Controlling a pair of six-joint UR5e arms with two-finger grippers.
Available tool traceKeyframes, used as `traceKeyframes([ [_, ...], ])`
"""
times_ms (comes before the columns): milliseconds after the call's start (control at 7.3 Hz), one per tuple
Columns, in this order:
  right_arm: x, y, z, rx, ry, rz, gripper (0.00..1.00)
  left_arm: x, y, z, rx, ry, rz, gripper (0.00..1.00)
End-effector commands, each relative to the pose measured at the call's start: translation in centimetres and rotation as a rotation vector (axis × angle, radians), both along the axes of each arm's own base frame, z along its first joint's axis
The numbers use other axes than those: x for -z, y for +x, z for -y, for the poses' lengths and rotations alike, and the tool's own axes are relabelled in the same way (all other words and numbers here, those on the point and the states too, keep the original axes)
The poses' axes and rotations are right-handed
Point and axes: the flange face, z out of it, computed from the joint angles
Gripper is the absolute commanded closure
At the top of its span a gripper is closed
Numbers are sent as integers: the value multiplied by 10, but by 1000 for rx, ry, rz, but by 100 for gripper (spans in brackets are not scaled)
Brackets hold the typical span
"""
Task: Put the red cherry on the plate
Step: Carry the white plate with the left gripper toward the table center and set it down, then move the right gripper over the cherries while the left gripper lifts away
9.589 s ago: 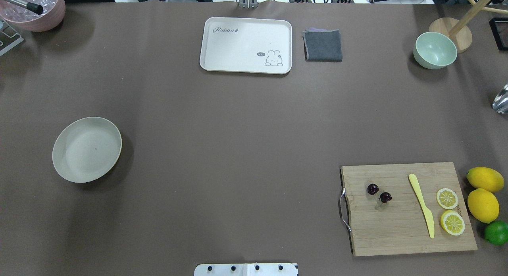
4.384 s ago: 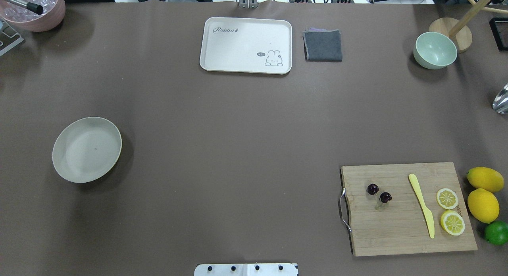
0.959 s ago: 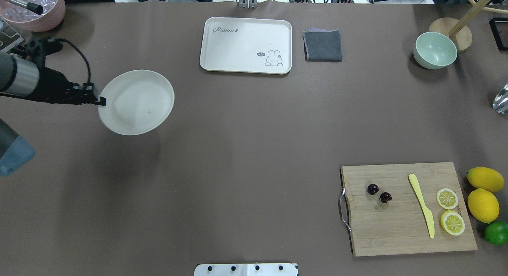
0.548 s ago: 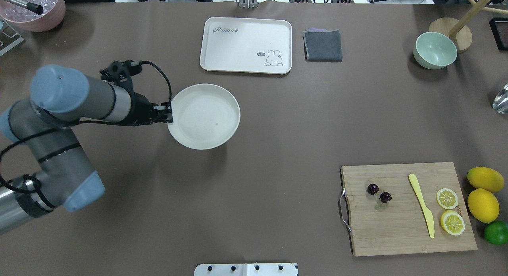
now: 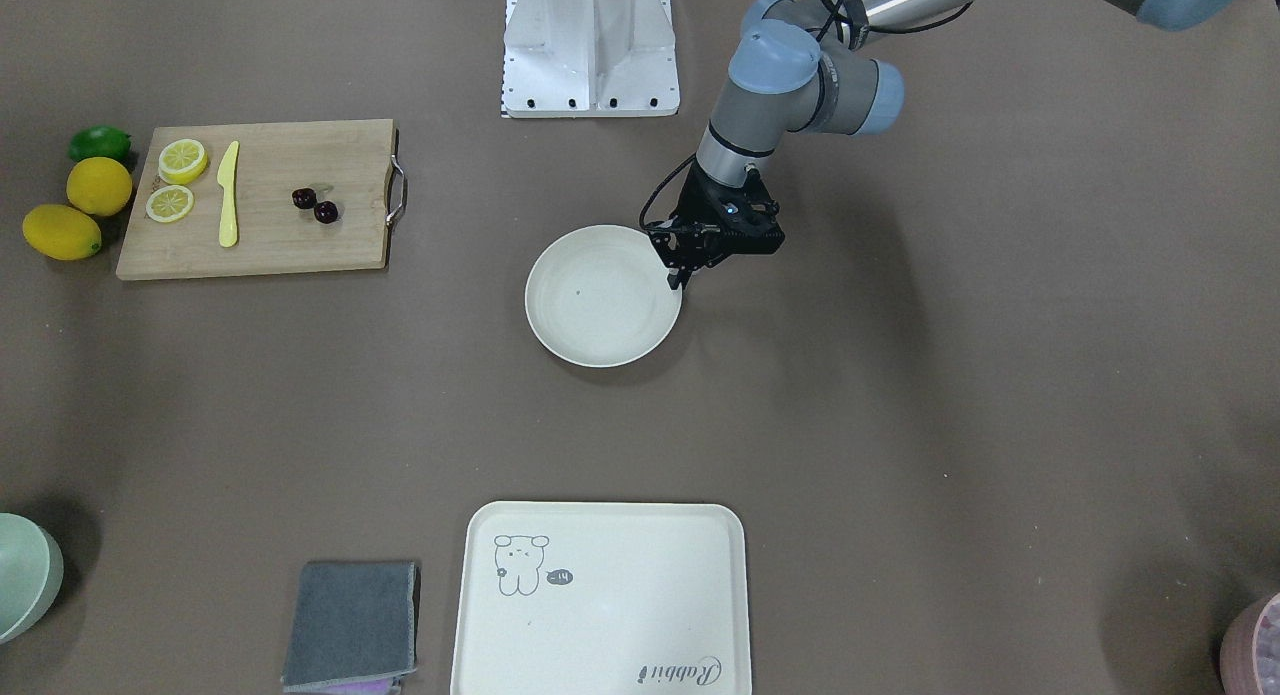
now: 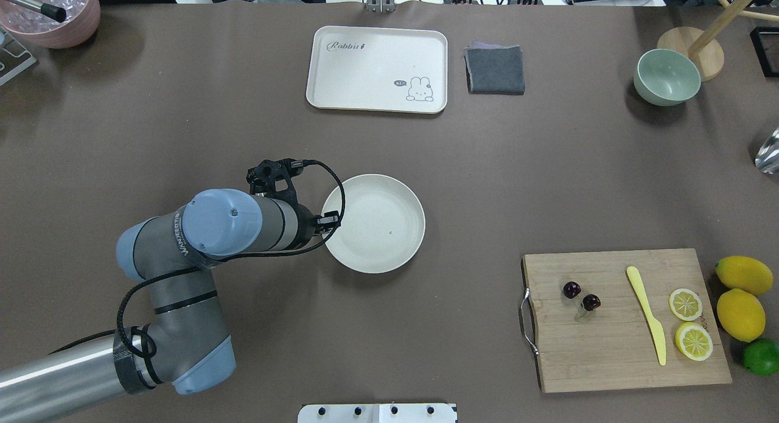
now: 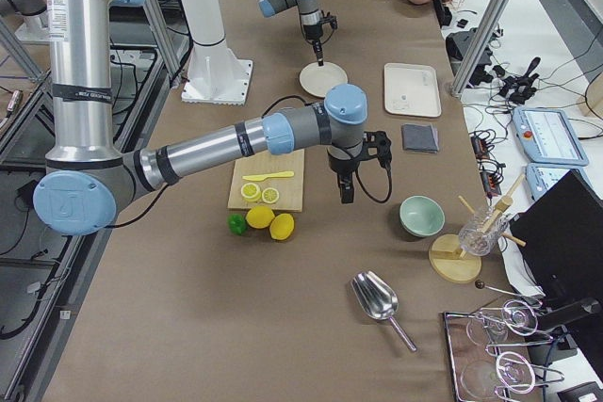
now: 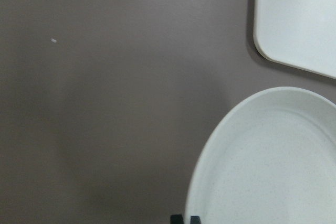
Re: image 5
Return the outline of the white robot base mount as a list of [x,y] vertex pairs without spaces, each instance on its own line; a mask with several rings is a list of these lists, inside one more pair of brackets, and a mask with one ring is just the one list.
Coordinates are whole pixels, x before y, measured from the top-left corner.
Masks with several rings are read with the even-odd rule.
[[672,0],[504,3],[502,116],[678,113]]

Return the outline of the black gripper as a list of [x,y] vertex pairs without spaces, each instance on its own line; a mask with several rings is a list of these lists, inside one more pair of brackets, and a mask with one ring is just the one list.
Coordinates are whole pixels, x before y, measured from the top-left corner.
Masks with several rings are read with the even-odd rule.
[[699,268],[730,256],[762,253],[762,177],[748,168],[742,186],[724,186],[694,165],[668,221],[668,285],[684,291]]

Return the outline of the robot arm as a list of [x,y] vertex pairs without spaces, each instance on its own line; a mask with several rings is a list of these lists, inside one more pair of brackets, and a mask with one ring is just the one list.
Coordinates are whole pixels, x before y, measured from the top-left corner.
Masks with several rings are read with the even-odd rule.
[[785,241],[764,168],[787,133],[890,129],[905,84],[865,44],[919,35],[980,0],[756,0],[741,22],[727,79],[698,151],[681,165],[676,207],[641,227],[672,291],[731,256],[769,256]]

